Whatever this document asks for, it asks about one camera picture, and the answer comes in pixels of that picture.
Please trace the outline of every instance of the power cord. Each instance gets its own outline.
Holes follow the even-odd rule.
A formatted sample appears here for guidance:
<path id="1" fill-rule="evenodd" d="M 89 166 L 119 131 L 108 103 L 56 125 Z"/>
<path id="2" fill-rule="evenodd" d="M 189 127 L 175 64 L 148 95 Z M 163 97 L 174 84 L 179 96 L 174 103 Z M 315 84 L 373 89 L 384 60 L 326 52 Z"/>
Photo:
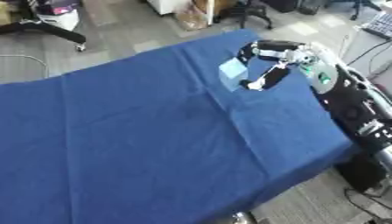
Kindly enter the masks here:
<path id="1" fill-rule="evenodd" d="M 375 54 L 375 55 L 372 57 L 372 59 L 370 60 L 370 62 L 369 62 L 369 67 L 368 67 L 368 72 L 369 72 L 369 75 L 370 75 L 371 77 L 376 76 L 376 75 L 383 74 L 383 73 L 385 73 L 385 71 L 387 71 L 387 70 L 390 68 L 390 65 L 389 65 L 389 66 L 387 66 L 386 69 L 382 70 L 381 72 L 379 72 L 379 73 L 373 73 L 373 61 L 375 60 L 375 58 L 377 58 L 378 56 L 380 56 L 380 54 L 386 52 L 391 46 L 392 46 L 392 44 L 390 44 L 390 45 L 388 45 L 387 47 L 385 47 L 384 49 L 380 50 L 380 51 L 379 51 L 377 54 Z"/>
<path id="2" fill-rule="evenodd" d="M 45 69 L 44 78 L 46 79 L 50 77 L 48 65 L 44 61 L 42 61 L 41 59 L 37 59 L 36 57 L 23 54 L 0 54 L 0 58 L 26 58 L 30 60 L 35 60 Z"/>
<path id="3" fill-rule="evenodd" d="M 380 217 L 379 215 L 377 215 L 376 213 L 373 213 L 373 212 L 363 208 L 362 206 L 359 206 L 358 204 L 356 204 L 355 202 L 353 202 L 351 200 L 351 197 L 349 195 L 350 192 L 358 193 L 358 194 L 362 195 L 363 197 L 365 197 L 366 199 L 372 200 L 374 203 L 380 205 L 381 207 L 387 208 L 388 210 L 392 211 L 392 207 L 391 206 L 387 206 L 384 203 L 382 203 L 379 200 L 377 200 L 377 199 L 381 198 L 383 195 L 385 195 L 390 189 L 391 189 L 391 186 L 388 186 L 380 195 L 373 195 L 373 194 L 369 194 L 369 193 L 365 193 L 365 192 L 358 192 L 358 191 L 356 191 L 356 190 L 354 190 L 352 188 L 345 188 L 343 193 L 345 195 L 345 198 L 347 199 L 347 201 L 351 205 L 353 205 L 354 207 L 360 209 L 362 212 L 370 215 L 376 221 L 376 223 L 390 224 L 390 223 L 392 223 L 391 219 L 384 219 L 384 218 Z"/>
<path id="4" fill-rule="evenodd" d="M 352 61 L 351 61 L 350 63 L 348 63 L 347 65 L 348 65 L 348 66 L 351 66 L 355 61 L 361 59 L 363 56 L 367 55 L 368 53 L 370 53 L 371 51 L 373 51 L 375 48 L 377 48 L 377 47 L 379 47 L 379 46 L 384 46 L 384 45 L 386 45 L 387 43 L 389 43 L 389 42 L 391 42 L 391 41 L 392 41 L 392 39 L 388 39 L 388 40 L 385 41 L 385 42 L 382 42 L 382 43 L 380 43 L 380 44 L 378 44 L 378 45 L 375 45 L 375 46 L 371 47 L 370 49 L 368 49 L 367 51 L 365 51 L 363 54 L 361 54 L 360 56 L 358 56 L 356 59 L 352 60 Z"/>

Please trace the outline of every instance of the chair wheel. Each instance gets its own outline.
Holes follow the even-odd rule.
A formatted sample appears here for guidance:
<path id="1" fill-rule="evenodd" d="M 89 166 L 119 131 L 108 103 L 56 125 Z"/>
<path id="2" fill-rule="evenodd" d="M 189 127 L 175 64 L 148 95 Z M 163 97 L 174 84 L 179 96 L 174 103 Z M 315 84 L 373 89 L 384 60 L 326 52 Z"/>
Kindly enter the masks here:
<path id="1" fill-rule="evenodd" d="M 81 45 L 77 44 L 75 46 L 75 49 L 76 49 L 76 52 L 82 53 L 82 52 L 86 51 L 86 44 L 81 44 Z"/>

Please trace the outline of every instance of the bag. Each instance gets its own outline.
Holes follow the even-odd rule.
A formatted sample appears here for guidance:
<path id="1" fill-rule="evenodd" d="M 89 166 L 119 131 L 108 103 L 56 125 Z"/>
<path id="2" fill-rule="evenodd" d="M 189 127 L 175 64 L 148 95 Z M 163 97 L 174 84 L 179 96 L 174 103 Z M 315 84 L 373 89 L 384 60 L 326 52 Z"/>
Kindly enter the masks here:
<path id="1" fill-rule="evenodd" d="M 207 13 L 207 3 L 208 0 L 193 0 L 194 4 L 204 13 Z M 231 8 L 235 5 L 237 1 L 235 0 L 215 0 L 215 5 L 213 7 L 213 14 L 218 16 L 222 10 Z"/>
<path id="2" fill-rule="evenodd" d="M 207 27 L 203 13 L 192 3 L 186 3 L 175 10 L 175 18 L 187 31 L 195 31 Z"/>

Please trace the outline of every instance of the white cabinet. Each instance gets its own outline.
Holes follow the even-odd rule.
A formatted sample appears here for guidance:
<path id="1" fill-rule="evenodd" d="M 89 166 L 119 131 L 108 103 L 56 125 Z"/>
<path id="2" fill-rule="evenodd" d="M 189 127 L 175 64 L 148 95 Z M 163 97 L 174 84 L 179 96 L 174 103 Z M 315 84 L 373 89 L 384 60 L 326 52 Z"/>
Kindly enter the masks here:
<path id="1" fill-rule="evenodd" d="M 147 0 L 147 1 L 160 15 L 172 13 L 179 5 L 189 2 L 189 0 Z"/>

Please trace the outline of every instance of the white box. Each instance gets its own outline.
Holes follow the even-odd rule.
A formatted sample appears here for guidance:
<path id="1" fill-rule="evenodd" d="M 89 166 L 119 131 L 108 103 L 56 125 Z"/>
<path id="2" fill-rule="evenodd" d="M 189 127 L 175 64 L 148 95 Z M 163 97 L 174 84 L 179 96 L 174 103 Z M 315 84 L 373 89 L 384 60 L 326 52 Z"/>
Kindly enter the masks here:
<path id="1" fill-rule="evenodd" d="M 237 59 L 233 58 L 219 66 L 219 76 L 222 84 L 233 92 L 240 87 L 240 81 L 249 77 L 248 69 Z"/>
<path id="2" fill-rule="evenodd" d="M 58 26 L 68 31 L 73 31 L 79 23 L 79 14 L 76 9 L 58 16 L 39 15 L 39 19 L 47 24 Z"/>

